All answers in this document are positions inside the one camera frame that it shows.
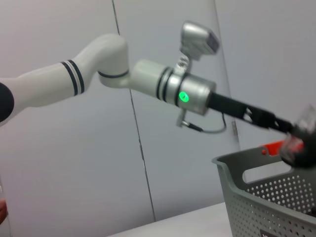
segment red object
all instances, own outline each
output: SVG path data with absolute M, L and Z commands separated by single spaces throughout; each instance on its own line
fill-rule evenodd
M 269 154 L 271 156 L 274 156 L 274 155 L 278 154 L 278 151 L 280 150 L 280 147 L 281 147 L 282 144 L 283 144 L 283 141 L 279 141 L 279 142 L 273 142 L 273 143 L 265 144 L 265 145 L 263 145 L 263 147 L 266 147 L 268 149 L 268 151 L 269 151 Z

